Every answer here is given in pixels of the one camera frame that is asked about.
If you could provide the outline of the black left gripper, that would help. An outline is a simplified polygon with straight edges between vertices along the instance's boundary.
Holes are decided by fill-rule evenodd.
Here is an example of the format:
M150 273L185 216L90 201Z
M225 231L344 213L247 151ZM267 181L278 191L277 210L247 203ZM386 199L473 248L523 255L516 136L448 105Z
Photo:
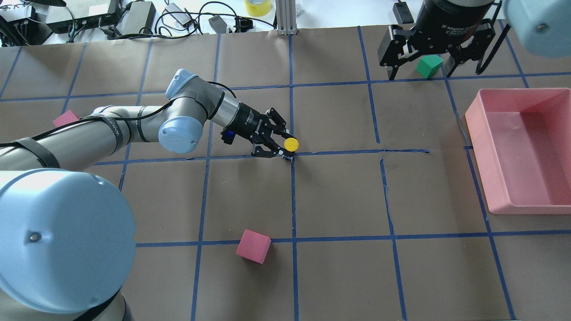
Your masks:
M245 103L239 103L232 120L232 139L240 136L253 145L251 155L258 158L288 157L288 152L279 146L273 135L284 139L294 138L287 122L275 108L261 114Z

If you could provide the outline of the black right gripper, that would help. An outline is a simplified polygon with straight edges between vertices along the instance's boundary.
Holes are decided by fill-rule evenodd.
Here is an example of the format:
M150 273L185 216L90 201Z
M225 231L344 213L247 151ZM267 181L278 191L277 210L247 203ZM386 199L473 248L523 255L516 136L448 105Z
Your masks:
M405 63L416 60L420 55L442 54L450 49L449 58L444 63L446 78L469 60L478 61L476 75L480 75L489 65L489 62L483 62L484 54L496 35L492 22L482 22L477 27L483 16L481 10L462 9L459 13L450 13L420 9L416 24L410 30L399 25L388 26L377 49L379 65L386 68L388 80L393 81ZM472 34L467 47L458 45Z

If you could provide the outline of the pink cube near left arm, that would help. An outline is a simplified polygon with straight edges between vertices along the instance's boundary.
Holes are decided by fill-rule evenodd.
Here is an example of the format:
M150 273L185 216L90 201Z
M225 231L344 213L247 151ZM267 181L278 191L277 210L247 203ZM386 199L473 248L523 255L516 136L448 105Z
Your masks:
M78 120L80 120L80 117L77 116L75 112L73 112L72 110L67 110L59 117L55 118L55 120L53 120L52 123L56 128L58 128L76 122Z

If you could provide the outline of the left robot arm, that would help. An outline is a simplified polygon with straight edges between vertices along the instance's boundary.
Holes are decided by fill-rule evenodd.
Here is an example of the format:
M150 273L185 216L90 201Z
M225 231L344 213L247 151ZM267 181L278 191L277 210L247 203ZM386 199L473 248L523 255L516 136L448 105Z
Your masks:
M118 187L85 170L132 142L189 154L208 121L292 159L298 141L274 109L261 114L179 69L163 106L96 108L37 136L1 144L1 319L132 321L121 288L136 253L134 215Z

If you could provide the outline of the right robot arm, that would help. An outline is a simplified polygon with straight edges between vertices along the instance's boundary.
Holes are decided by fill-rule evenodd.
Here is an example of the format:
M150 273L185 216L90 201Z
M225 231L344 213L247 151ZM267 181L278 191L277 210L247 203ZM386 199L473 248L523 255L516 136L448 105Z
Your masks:
M566 57L570 13L568 0L425 0L411 29L388 26L377 50L379 65L393 81L402 65L446 53L445 77L467 61L477 62L480 75L510 30L530 53Z

